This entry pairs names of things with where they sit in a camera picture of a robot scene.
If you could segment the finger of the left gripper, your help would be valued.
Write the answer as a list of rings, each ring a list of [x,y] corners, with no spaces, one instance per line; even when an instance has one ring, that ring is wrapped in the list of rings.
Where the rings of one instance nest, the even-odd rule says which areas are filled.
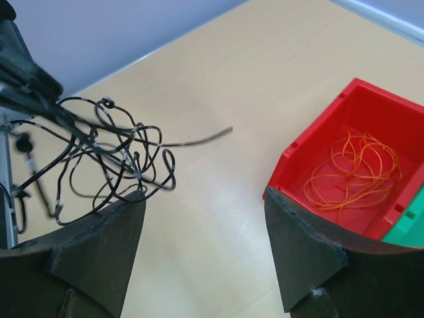
[[[42,69],[12,20],[1,19],[1,106],[29,115],[51,116],[62,85]]]

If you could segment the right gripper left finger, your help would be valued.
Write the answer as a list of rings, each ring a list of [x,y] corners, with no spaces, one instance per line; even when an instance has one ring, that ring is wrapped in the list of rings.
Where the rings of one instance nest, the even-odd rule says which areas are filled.
[[[120,317],[146,203],[141,191],[1,250],[2,317]]]

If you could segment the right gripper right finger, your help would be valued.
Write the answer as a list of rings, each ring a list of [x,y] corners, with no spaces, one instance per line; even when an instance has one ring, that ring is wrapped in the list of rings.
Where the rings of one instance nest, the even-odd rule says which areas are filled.
[[[423,251],[372,240],[267,187],[264,214],[292,317],[422,317]]]

